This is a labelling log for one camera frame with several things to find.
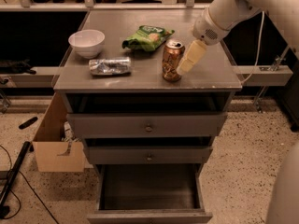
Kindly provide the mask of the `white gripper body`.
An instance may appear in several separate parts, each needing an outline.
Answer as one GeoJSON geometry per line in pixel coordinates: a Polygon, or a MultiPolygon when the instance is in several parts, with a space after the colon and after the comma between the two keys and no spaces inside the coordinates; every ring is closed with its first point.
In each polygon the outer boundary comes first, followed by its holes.
{"type": "Polygon", "coordinates": [[[208,10],[205,9],[196,19],[192,34],[196,39],[212,46],[223,40],[229,34],[229,31],[220,28],[210,17],[208,10]]]}

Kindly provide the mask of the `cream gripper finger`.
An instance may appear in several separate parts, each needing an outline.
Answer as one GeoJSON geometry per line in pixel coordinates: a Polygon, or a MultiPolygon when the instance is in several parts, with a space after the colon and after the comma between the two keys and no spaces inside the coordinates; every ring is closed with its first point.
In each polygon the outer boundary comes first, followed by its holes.
{"type": "Polygon", "coordinates": [[[178,63],[177,73],[182,76],[191,71],[205,54],[206,44],[201,40],[193,40],[178,63]]]}

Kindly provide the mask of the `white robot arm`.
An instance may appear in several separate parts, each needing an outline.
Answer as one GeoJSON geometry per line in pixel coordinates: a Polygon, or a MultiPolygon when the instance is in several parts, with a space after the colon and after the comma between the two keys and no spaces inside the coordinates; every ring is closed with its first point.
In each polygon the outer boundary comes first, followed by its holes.
{"type": "MultiPolygon", "coordinates": [[[[188,73],[208,46],[220,42],[237,24],[258,12],[270,18],[287,48],[299,55],[299,0],[214,0],[194,23],[195,40],[185,51],[177,72],[188,73]]],[[[280,166],[266,224],[299,224],[299,143],[292,146],[280,166]]]]}

